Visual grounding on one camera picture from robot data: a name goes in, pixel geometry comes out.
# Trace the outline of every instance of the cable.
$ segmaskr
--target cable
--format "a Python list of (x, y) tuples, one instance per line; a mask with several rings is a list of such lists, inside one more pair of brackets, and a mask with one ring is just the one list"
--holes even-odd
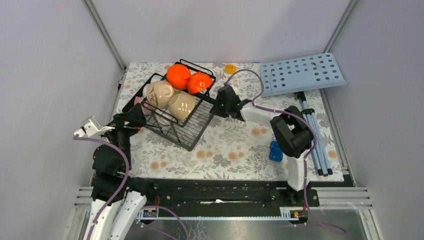
[(121, 149), (119, 149), (119, 147), (113, 145), (110, 142), (103, 141), (103, 140), (96, 139), (96, 138), (90, 138), (90, 137), (79, 137), (78, 134), (73, 136), (73, 139), (79, 140), (79, 141), (89, 141), (89, 142), (100, 143), (100, 144), (104, 144), (108, 147), (111, 147), (114, 150), (116, 150), (122, 156), (123, 161), (125, 162), (125, 175), (123, 176), (122, 182), (120, 183), (120, 185), (116, 189), (116, 191), (112, 194), (112, 196), (110, 196), (109, 199), (103, 204), (103, 206), (101, 206), (100, 210), (97, 212), (97, 214), (95, 215), (95, 217), (93, 219), (92, 225), (91, 225), (90, 230), (88, 231), (88, 235), (87, 235), (87, 240), (90, 240), (90, 238), (93, 234), (93, 231), (94, 231), (94, 227), (97, 224), (97, 220), (100, 217), (100, 214), (102, 214), (103, 210), (112, 202), (112, 200), (118, 195), (118, 193), (121, 191), (121, 189), (124, 187), (125, 183), (127, 182), (128, 173), (130, 171), (130, 164), (129, 164), (128, 158), (124, 154), (124, 152)]
[[(164, 207), (164, 206), (153, 206), (153, 205), (151, 205), (151, 206), (143, 206), (142, 208), (141, 208), (141, 210), (143, 210), (143, 209), (152, 209), (152, 208), (158, 208), (158, 209), (162, 209), (162, 210), (165, 210), (165, 211), (167, 211), (168, 213), (170, 213), (170, 214), (172, 214), (177, 220), (178, 220), (178, 222), (182, 225), (182, 228), (184, 229), (184, 232), (185, 232), (185, 239), (186, 240), (189, 240), (189, 231), (187, 230), (187, 227), (186, 227), (186, 225), (184, 224), (184, 222), (181, 220), (181, 218), (179, 218), (178, 216), (177, 216), (177, 214), (175, 213), (175, 212), (173, 212), (171, 209), (169, 209), (169, 208), (166, 208), (166, 207)], [(151, 228), (151, 229), (153, 229), (153, 230), (156, 230), (156, 231), (158, 231), (158, 232), (160, 232), (160, 233), (162, 233), (162, 234), (164, 234), (164, 235), (166, 235), (166, 236), (168, 236), (168, 237), (170, 237), (170, 238), (173, 238), (173, 239), (175, 239), (175, 240), (179, 240), (178, 238), (176, 238), (176, 237), (174, 237), (174, 236), (172, 236), (172, 235), (170, 235), (170, 234), (168, 234), (168, 233), (166, 233), (166, 232), (164, 232), (164, 231), (162, 231), (162, 230), (160, 230), (160, 229), (158, 229), (158, 228), (156, 228), (156, 227), (153, 227), (153, 226), (149, 226), (149, 225), (145, 225), (146, 227), (148, 227), (148, 228)]]
[(309, 207), (309, 203), (308, 203), (308, 198), (307, 198), (307, 192), (306, 192), (306, 185), (307, 185), (307, 178), (308, 178), (308, 162), (307, 162), (307, 157), (309, 154), (312, 153), (312, 151), (317, 147), (317, 135), (315, 134), (314, 129), (311, 127), (311, 125), (308, 124), (307, 121), (305, 121), (303, 119), (303, 117), (300, 117), (298, 115), (295, 115), (291, 112), (288, 111), (283, 111), (283, 110), (278, 110), (278, 109), (271, 109), (271, 108), (267, 108), (264, 106), (259, 106), (255, 104), (255, 100), (257, 98), (259, 98), (259, 96), (261, 96), (264, 93), (264, 84), (262, 83), (261, 80), (261, 76), (259, 76), (255, 71), (250, 70), (250, 69), (240, 69), (236, 72), (234, 72), (229, 78), (228, 80), (224, 83), (225, 85), (228, 84), (228, 82), (234, 77), (235, 74), (242, 72), (242, 71), (246, 71), (246, 72), (250, 72), (256, 75), (256, 77), (259, 79), (260, 82), (260, 93), (258, 95), (256, 95), (253, 99), (252, 99), (252, 105), (253, 107), (257, 108), (257, 109), (261, 109), (261, 110), (265, 110), (268, 112), (275, 112), (275, 113), (280, 113), (280, 114), (286, 114), (289, 115), (291, 117), (294, 117), (296, 119), (298, 119), (299, 121), (301, 121), (302, 123), (304, 123), (306, 125), (306, 127), (309, 129), (309, 131), (312, 134), (313, 137), (313, 146), (309, 149), (309, 151), (303, 156), (303, 166), (304, 166), (304, 177), (303, 177), (303, 198), (304, 198), (304, 203), (306, 205), (307, 210), (309, 211), (309, 214), (315, 219), (316, 222), (311, 222), (311, 223), (306, 223), (306, 226), (322, 226), (323, 228), (327, 229), (328, 231), (338, 234), (338, 235), (342, 235), (342, 236), (347, 236), (348, 235), (348, 231), (345, 230), (344, 228), (334, 225), (334, 224), (330, 224), (330, 223), (324, 223), (321, 222), (313, 213), (311, 208)]

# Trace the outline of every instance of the small yellow object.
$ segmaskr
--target small yellow object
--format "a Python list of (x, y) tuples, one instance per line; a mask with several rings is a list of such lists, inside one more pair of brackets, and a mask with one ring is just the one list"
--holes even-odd
[(233, 74), (233, 73), (235, 73), (235, 72), (236, 72), (236, 66), (231, 65), (231, 64), (227, 64), (227, 65), (225, 66), (225, 70), (224, 70), (224, 72), (226, 72), (227, 74)]

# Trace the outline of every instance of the beige mug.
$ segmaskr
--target beige mug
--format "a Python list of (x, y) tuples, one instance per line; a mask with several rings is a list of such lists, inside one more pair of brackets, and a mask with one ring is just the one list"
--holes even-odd
[(182, 121), (190, 115), (195, 108), (195, 105), (195, 98), (192, 95), (181, 91), (180, 93), (175, 93), (171, 97), (171, 100), (168, 103), (168, 109), (176, 119)]
[(167, 81), (155, 81), (147, 84), (143, 89), (143, 96), (158, 109), (165, 109), (174, 95), (174, 88)]

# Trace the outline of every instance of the blue perforated board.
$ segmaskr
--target blue perforated board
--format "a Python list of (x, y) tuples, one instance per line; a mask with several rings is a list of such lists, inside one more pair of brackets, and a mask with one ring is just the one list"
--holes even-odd
[(262, 63), (262, 97), (348, 84), (332, 53)]

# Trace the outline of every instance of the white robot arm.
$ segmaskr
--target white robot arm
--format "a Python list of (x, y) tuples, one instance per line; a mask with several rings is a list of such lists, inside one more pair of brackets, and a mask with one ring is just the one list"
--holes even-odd
[[(231, 116), (240, 121), (254, 122), (272, 128), (280, 149), (287, 156), (288, 185), (295, 191), (305, 187), (303, 156), (311, 147), (313, 134), (302, 121), (286, 114), (254, 107), (250, 100), (240, 100), (230, 85), (225, 85), (217, 91), (212, 111), (223, 118)], [(295, 106), (289, 106), (285, 111), (303, 118)]]

